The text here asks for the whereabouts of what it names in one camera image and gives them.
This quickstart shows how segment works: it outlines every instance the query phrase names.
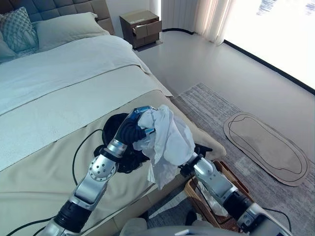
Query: beige bedspread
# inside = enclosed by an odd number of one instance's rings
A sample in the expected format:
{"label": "beige bedspread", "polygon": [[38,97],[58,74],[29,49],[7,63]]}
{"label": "beige bedspread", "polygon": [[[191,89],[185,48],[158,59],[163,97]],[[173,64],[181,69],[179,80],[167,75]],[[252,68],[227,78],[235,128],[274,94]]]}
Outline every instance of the beige bedspread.
{"label": "beige bedspread", "polygon": [[[161,104],[169,106],[174,114],[186,122],[196,143],[213,149],[211,155],[214,158],[226,154],[221,144],[198,129],[161,91],[151,91],[1,171],[1,235],[6,235],[25,223],[52,217],[58,212],[75,187],[71,174],[72,159],[75,150],[88,134],[95,129],[103,128],[106,120],[114,114],[129,113],[135,107],[145,105],[158,107]],[[93,151],[100,144],[101,134],[96,133],[81,147],[75,165],[78,180],[86,174]],[[105,195],[91,214],[84,230],[112,218],[116,212],[152,189],[152,183],[147,181],[148,167],[149,163],[144,163],[131,174],[116,173],[109,181]],[[17,232],[15,236],[32,235],[42,225],[27,227]]]}

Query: bed frame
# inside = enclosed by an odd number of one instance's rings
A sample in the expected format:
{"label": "bed frame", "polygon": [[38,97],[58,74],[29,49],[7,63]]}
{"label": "bed frame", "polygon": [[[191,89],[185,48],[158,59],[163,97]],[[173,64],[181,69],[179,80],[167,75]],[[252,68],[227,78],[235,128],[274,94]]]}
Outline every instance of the bed frame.
{"label": "bed frame", "polygon": [[106,0],[0,0],[0,14],[24,6],[31,22],[48,20],[59,16],[93,12],[98,24],[114,34]]}

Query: window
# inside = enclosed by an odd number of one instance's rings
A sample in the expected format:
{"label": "window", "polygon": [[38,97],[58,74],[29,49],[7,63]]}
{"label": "window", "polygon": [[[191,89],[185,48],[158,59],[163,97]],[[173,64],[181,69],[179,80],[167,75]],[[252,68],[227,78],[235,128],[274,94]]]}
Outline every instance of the window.
{"label": "window", "polygon": [[315,0],[236,0],[225,39],[315,89]]}

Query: white floor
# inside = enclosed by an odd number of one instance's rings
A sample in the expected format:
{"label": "white floor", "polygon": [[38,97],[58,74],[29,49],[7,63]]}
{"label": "white floor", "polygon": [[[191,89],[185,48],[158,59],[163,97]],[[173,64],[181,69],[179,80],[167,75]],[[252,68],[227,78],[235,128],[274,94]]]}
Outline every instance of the white floor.
{"label": "white floor", "polygon": [[315,162],[314,95],[225,44],[215,47],[177,31],[160,37],[162,44],[136,53],[173,95],[203,83],[276,128]]}

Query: robotic arm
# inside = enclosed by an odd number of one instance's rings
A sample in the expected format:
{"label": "robotic arm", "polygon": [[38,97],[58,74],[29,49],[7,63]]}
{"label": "robotic arm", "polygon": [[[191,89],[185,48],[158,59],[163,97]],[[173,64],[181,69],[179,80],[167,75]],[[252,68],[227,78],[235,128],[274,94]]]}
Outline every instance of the robotic arm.
{"label": "robotic arm", "polygon": [[[127,145],[146,137],[153,129],[141,129],[138,120],[150,106],[134,109],[123,121],[114,139],[100,155],[91,161],[86,176],[74,189],[57,216],[50,220],[40,236],[78,236],[92,211],[107,188],[109,179],[116,173],[120,158]],[[292,236],[264,209],[243,195],[227,180],[211,161],[194,153],[183,166],[183,175],[195,172],[211,195],[237,220],[244,232],[251,236]]]}
{"label": "robotic arm", "polygon": [[71,193],[57,216],[50,220],[40,236],[78,236],[90,214],[96,208],[116,173],[127,145],[146,137],[153,129],[141,129],[138,120],[150,106],[134,109],[119,127],[107,148],[100,151],[89,166],[86,176]]}
{"label": "robotic arm", "polygon": [[250,236],[292,236],[280,222],[268,214],[257,203],[241,193],[223,174],[217,171],[213,162],[202,155],[193,154],[182,167],[184,176],[194,172],[210,194],[223,206],[237,225]]}

